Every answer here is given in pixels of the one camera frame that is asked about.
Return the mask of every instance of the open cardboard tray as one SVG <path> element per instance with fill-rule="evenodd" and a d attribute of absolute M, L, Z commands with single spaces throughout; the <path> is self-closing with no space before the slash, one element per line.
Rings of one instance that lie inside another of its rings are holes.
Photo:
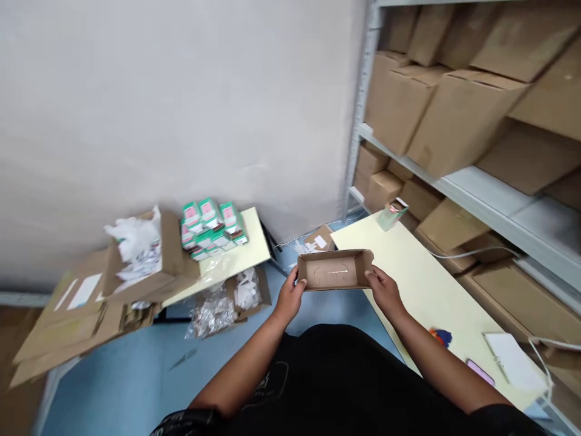
<path fill-rule="evenodd" d="M 367 249 L 301 254 L 298 280 L 307 279 L 305 291 L 369 289 L 365 271 L 372 271 L 373 252 Z"/>

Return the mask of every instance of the blue floor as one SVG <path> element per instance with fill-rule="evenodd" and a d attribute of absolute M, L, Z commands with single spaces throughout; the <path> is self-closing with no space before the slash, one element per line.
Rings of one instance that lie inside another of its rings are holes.
<path fill-rule="evenodd" d="M 288 271 L 297 261 L 289 246 L 277 252 Z M 284 277 L 269 265 L 264 269 L 274 307 Z M 185 340 L 185 324 L 156 325 L 100 347 L 61 380 L 42 435 L 149 434 L 165 415 L 187 407 L 273 307 L 206 340 Z M 175 305 L 168 317 L 186 316 L 188 311 L 188 304 Z M 299 335 L 320 323 L 355 326 L 401 359 L 361 290 L 306 292 L 287 332 Z"/>

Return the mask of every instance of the hand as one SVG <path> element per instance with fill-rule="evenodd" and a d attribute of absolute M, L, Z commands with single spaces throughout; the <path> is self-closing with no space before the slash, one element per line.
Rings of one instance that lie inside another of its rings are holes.
<path fill-rule="evenodd" d="M 280 288 L 277 305 L 272 311 L 272 316 L 283 323 L 284 328 L 297 316 L 298 310 L 301 308 L 304 287 L 307 285 L 307 279 L 303 279 L 295 285 L 297 275 L 298 265 L 292 269 L 283 286 Z"/>
<path fill-rule="evenodd" d="M 365 272 L 365 277 L 373 290 L 373 299 L 388 320 L 407 315 L 395 280 L 375 265 L 373 265 L 373 272 Z"/>

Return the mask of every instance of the white table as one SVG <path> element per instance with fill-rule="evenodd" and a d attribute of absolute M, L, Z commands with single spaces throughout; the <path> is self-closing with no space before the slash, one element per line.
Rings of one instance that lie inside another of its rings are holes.
<path fill-rule="evenodd" d="M 334 232 L 331 238 L 339 249 L 372 250 L 373 264 L 398 283 L 408 312 L 426 329 L 451 332 L 450 351 L 463 362 L 472 359 L 495 380 L 496 389 L 502 395 L 520 410 L 527 408 L 542 391 L 522 391 L 509 384 L 482 336 L 488 332 L 503 332 L 502 328 L 401 223 L 384 232 L 376 222 L 378 215 Z M 364 292 L 404 361 L 419 374 L 393 326 L 377 307 L 371 290 L 364 289 Z M 530 363 L 540 372 L 532 361 Z"/>

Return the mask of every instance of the stack of product boxes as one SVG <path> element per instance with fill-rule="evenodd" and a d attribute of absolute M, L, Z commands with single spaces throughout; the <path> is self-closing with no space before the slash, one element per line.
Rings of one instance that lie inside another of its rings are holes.
<path fill-rule="evenodd" d="M 242 216 L 232 202 L 221 204 L 207 198 L 183 207 L 182 247 L 192 259 L 219 256 L 248 242 Z"/>

